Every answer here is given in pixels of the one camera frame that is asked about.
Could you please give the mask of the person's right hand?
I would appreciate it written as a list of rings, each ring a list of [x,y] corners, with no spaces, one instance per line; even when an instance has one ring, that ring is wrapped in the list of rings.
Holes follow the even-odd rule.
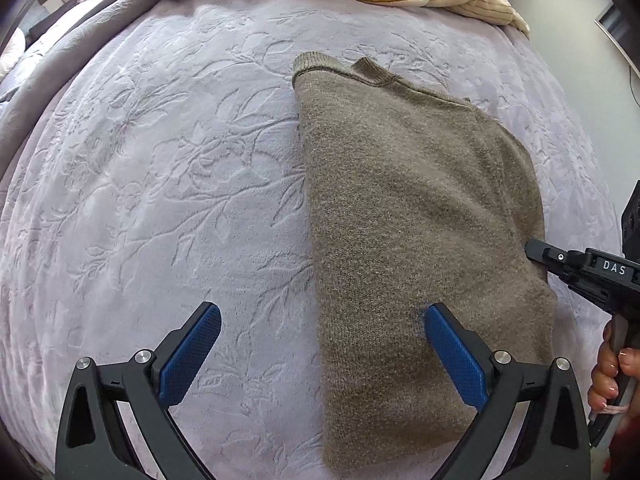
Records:
[[[605,325],[597,364],[591,372],[588,404],[596,413],[601,413],[606,402],[615,399],[618,395],[620,388],[615,381],[618,375],[624,374],[629,378],[639,380],[639,350],[623,348],[619,352],[613,351],[610,345],[612,328],[612,322]]]

